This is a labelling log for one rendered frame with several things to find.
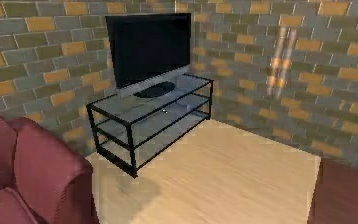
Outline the black flat television set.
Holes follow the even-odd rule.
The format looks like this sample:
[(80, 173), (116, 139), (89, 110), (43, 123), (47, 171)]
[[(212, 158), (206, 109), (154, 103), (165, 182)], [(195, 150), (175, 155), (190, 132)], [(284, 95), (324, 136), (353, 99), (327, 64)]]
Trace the black flat television set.
[(106, 24), (120, 96), (162, 96), (189, 71), (189, 13), (108, 16)]

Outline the black glass television stand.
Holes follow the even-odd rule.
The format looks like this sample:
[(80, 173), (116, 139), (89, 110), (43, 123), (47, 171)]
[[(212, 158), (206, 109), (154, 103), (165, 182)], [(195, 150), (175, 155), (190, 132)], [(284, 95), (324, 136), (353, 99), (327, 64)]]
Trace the black glass television stand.
[(87, 105), (97, 152), (128, 175), (211, 118), (213, 81), (184, 74), (161, 96), (110, 95)]

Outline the dark red sofa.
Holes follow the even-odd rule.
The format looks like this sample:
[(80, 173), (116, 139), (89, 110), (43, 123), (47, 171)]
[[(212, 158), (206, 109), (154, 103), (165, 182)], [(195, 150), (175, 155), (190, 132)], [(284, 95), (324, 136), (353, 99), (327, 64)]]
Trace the dark red sofa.
[(0, 224), (100, 224), (92, 173), (36, 122), (0, 116)]

